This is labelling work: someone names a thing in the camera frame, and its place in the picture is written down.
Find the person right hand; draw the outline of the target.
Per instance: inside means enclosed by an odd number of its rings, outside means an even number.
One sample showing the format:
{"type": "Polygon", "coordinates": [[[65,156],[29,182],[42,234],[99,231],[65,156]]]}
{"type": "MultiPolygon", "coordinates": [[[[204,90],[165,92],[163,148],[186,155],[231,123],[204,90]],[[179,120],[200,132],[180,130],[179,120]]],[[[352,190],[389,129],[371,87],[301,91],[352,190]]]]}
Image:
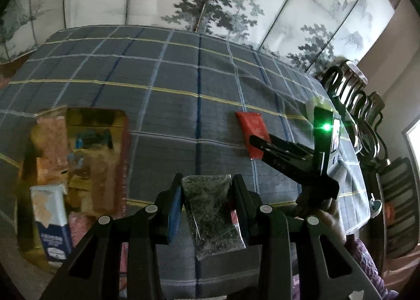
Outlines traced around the person right hand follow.
{"type": "Polygon", "coordinates": [[[342,225],[339,204],[337,200],[332,199],[329,209],[319,210],[318,218],[332,231],[335,237],[344,245],[347,242],[347,236],[342,225]]]}

